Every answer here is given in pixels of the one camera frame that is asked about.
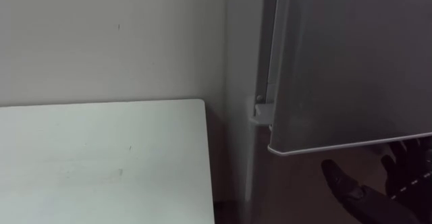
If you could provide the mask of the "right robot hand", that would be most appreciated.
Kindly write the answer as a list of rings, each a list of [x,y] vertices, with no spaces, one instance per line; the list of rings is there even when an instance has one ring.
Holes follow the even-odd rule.
[[[321,169],[331,193],[361,223],[431,224],[431,137],[392,142],[389,148],[392,155],[381,158],[384,194],[326,159]]]

